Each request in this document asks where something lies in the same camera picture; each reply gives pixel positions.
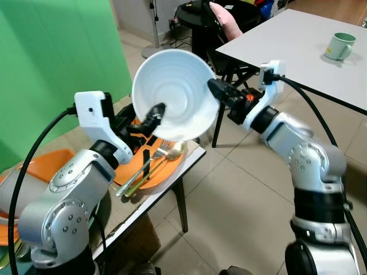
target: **green backdrop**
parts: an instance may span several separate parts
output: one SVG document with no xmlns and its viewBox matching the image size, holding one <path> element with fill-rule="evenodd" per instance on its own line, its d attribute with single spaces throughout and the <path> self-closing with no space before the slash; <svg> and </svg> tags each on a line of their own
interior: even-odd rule
<svg viewBox="0 0 367 275">
<path fill-rule="evenodd" d="M 108 0 L 0 0 L 0 172 L 81 91 L 114 101 L 131 78 Z M 77 126 L 64 119 L 46 141 Z"/>
</svg>

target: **orange tray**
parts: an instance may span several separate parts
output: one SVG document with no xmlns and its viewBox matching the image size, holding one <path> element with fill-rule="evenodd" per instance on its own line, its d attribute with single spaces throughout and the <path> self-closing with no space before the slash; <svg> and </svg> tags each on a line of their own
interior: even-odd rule
<svg viewBox="0 0 367 275">
<path fill-rule="evenodd" d="M 129 164 L 120 165 L 116 169 L 116 178 L 114 179 L 114 182 L 116 182 L 118 185 L 125 184 L 143 166 L 144 164 L 143 151 L 145 149 L 148 149 L 150 151 L 150 157 L 152 157 L 154 155 L 154 152 L 161 145 L 161 143 L 162 139 L 157 139 L 152 146 L 149 146 L 147 144 L 141 146 L 141 148 L 134 155 Z M 150 163 L 150 169 L 153 169 L 162 159 L 163 158 L 152 160 Z M 166 160 L 165 162 L 163 162 L 161 166 L 159 166 L 149 176 L 149 180 L 146 180 L 145 184 L 141 185 L 139 189 L 154 187 L 163 182 L 174 172 L 174 170 L 180 164 L 181 160 L 182 155 L 176 160 L 173 161 Z M 138 183 L 142 178 L 143 178 L 143 172 L 141 172 L 141 174 L 137 177 L 137 179 L 134 181 L 133 184 Z"/>
<path fill-rule="evenodd" d="M 50 182 L 52 176 L 61 168 L 66 162 L 74 156 L 74 153 L 69 149 L 61 149 L 53 151 L 43 156 L 39 156 L 29 164 L 27 173 L 35 176 L 44 182 Z M 6 176 L 0 177 L 0 184 Z M 0 216 L 7 218 L 5 213 L 0 212 Z M 19 239 L 18 227 L 14 226 L 14 241 Z M 7 246 L 7 225 L 0 225 L 0 246 Z"/>
</svg>

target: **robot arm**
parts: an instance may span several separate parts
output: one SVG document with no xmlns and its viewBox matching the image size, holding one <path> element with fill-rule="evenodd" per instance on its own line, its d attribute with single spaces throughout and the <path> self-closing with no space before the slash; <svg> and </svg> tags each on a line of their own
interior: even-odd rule
<svg viewBox="0 0 367 275">
<path fill-rule="evenodd" d="M 343 153 L 323 144 L 297 119 L 271 107 L 283 86 L 268 80 L 269 73 L 282 75 L 284 63 L 271 61 L 260 68 L 261 95 L 254 89 L 238 91 L 230 84 L 211 79 L 213 95 L 230 106 L 228 117 L 247 130 L 261 134 L 262 141 L 288 164 L 294 187 L 295 214 L 291 227 L 296 241 L 288 245 L 289 275 L 358 275 L 350 226 L 343 213 Z"/>
<path fill-rule="evenodd" d="M 32 263 L 42 274 L 95 273 L 88 246 L 91 212 L 106 194 L 114 169 L 128 163 L 146 141 L 130 134 L 150 136 L 165 111 L 163 103 L 157 104 L 140 125 L 130 125 L 135 118 L 132 105 L 114 116 L 109 94 L 76 93 L 75 104 L 81 128 L 95 143 L 59 169 L 18 222 L 19 236 L 32 245 Z"/>
</svg>

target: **metal fork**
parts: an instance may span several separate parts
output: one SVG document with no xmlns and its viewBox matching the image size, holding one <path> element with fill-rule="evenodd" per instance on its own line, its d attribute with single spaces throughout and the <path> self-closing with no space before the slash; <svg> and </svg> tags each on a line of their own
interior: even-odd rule
<svg viewBox="0 0 367 275">
<path fill-rule="evenodd" d="M 124 185 L 120 186 L 120 188 L 116 191 L 115 196 L 122 197 L 122 195 L 125 194 L 125 192 L 130 188 L 134 180 L 139 176 L 139 174 L 148 166 L 148 164 L 153 159 L 159 159 L 167 154 L 169 146 L 170 146 L 170 142 L 168 142 L 167 140 L 162 141 L 161 145 L 154 152 L 153 156 L 144 163 L 142 168 L 140 168 L 139 171 L 134 174 L 134 176 L 132 176 Z"/>
</svg>

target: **spoon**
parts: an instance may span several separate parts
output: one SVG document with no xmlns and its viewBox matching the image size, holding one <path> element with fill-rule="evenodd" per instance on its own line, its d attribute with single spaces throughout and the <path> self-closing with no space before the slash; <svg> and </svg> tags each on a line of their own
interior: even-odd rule
<svg viewBox="0 0 367 275">
<path fill-rule="evenodd" d="M 17 241 L 14 244 L 15 252 L 18 251 L 21 243 L 22 243 L 21 239 L 17 239 Z M 9 252 L 6 252 L 4 256 L 2 256 L 2 258 L 0 259 L 0 270 L 7 267 L 8 264 L 9 264 Z"/>
<path fill-rule="evenodd" d="M 131 197 L 133 193 L 136 192 L 136 190 L 143 185 L 144 181 L 166 160 L 175 160 L 178 159 L 179 156 L 182 155 L 182 153 L 184 152 L 184 142 L 176 142 L 172 148 L 168 151 L 168 153 L 165 155 L 165 158 L 158 163 L 157 166 L 155 166 L 144 178 L 142 178 L 140 180 L 140 182 L 138 182 L 137 184 L 135 184 L 134 186 L 132 186 L 129 190 L 126 191 L 126 193 L 124 194 L 125 197 Z"/>
<path fill-rule="evenodd" d="M 27 245 L 22 242 L 21 246 L 18 248 L 18 251 L 15 253 L 15 256 L 17 259 L 22 259 L 24 256 L 28 254 L 28 251 L 30 250 L 30 245 Z"/>
</svg>

